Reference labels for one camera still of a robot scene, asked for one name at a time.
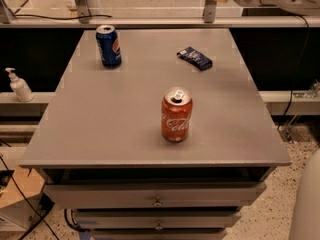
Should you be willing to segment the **blue rxbar blueberry bar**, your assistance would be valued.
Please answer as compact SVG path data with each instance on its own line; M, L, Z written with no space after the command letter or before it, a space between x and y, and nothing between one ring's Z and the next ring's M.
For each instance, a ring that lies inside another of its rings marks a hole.
M200 71L205 71L213 66L211 59L192 47L184 48L177 53L177 56L195 66Z

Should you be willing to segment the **red coca-cola can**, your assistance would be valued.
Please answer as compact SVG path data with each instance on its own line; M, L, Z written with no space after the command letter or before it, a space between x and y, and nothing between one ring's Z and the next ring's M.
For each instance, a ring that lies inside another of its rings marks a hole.
M168 89L161 103L161 132L170 142L185 140L189 132L189 121L193 100L189 91L183 87Z

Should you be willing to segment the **blue pepsi can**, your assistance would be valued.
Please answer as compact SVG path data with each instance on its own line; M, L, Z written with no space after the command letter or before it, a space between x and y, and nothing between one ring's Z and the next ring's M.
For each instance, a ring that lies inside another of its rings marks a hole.
M122 63L118 33L112 25L101 25L96 29L96 41L102 64L107 68L119 67Z

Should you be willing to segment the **grey drawer cabinet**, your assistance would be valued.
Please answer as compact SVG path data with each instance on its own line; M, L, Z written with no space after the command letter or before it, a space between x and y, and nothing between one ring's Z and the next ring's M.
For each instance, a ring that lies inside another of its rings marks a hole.
M85 32L32 137L22 166L46 185L264 183L290 157L226 29L123 30L122 65L105 69ZM177 53L212 60L200 71ZM193 100L185 140L161 132L172 87ZM70 209L236 211L241 207Z

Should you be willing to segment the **top grey drawer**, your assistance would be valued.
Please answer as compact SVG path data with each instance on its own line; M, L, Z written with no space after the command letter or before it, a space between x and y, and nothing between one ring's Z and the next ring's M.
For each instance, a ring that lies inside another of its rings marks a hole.
M45 194L61 208L124 209L241 207L251 205L264 183L47 185Z

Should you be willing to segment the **grey drawer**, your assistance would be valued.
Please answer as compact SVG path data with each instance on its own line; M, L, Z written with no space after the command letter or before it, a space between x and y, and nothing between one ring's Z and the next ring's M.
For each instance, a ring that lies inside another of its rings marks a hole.
M124 209L241 207L251 205L264 183L47 185L45 194L61 208Z
M75 221L91 229L202 229L227 228L241 217L236 211L121 210L74 213Z
M222 240L225 229L96 230L95 240Z

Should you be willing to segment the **white pump soap bottle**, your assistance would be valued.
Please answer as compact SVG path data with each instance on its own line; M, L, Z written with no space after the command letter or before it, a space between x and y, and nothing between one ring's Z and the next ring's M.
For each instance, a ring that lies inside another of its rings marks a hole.
M14 68L6 68L5 71L8 73L9 79L10 79L10 87L13 90L13 92L16 94L17 98L21 102L29 102L34 98L34 95L28 86L27 82L19 78L15 74Z

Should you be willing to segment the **middle grey drawer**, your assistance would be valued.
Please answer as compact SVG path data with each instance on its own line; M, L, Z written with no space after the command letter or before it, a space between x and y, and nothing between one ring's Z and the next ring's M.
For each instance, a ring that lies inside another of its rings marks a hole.
M227 228L241 217L236 211L121 210L74 213L75 221L91 229L202 229Z

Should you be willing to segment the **bottom grey drawer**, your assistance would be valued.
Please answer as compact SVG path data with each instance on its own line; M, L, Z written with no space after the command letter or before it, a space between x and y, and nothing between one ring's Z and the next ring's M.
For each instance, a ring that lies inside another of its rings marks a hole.
M225 229L96 230L95 240L222 240Z

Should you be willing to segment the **cardboard box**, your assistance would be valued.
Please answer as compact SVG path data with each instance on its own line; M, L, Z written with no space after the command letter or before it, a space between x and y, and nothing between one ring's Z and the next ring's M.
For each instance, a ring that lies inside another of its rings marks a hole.
M44 186L43 178L35 170L18 167L0 196L0 231L24 232L31 226Z

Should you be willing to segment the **right metal bracket post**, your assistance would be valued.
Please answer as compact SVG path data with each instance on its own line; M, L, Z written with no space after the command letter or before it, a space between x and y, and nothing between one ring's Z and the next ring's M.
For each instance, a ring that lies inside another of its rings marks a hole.
M203 10L203 20L205 23L213 23L216 16L217 2L214 0L205 0Z

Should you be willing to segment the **metal bracket post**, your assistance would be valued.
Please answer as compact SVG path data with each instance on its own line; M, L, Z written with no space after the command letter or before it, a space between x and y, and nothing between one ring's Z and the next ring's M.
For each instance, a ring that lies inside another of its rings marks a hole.
M88 8L87 0L75 0L75 4L79 21L84 24L88 23L91 14Z
M205 23L213 23L216 16L217 2L214 0L205 0L203 10L203 20Z

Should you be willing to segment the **left metal bracket post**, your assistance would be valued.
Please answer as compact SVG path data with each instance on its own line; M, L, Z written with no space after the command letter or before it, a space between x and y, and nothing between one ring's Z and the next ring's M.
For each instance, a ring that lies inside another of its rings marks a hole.
M88 23L91 14L88 8L87 0L75 0L75 4L79 21L84 24Z

